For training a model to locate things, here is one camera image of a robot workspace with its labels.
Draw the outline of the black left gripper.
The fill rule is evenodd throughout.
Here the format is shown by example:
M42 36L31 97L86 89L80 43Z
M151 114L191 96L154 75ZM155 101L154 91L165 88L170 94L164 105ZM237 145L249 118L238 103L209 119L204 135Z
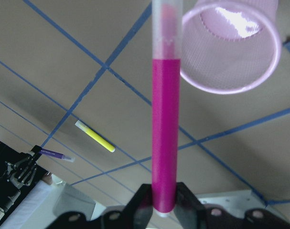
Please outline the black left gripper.
M42 147L35 145L32 153L19 153L0 141L0 209L9 212L43 177L37 164Z

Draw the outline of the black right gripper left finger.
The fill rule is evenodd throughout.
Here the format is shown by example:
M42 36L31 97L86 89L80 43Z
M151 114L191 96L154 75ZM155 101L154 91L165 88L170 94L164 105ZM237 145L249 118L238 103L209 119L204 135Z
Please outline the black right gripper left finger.
M142 184L125 207L128 229L145 229L153 213L151 184Z

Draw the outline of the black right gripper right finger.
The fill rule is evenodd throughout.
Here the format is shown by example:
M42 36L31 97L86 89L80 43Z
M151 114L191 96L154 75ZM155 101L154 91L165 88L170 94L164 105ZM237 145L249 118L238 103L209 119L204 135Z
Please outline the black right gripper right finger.
M176 184L174 214L183 229L206 228L205 207L183 182Z

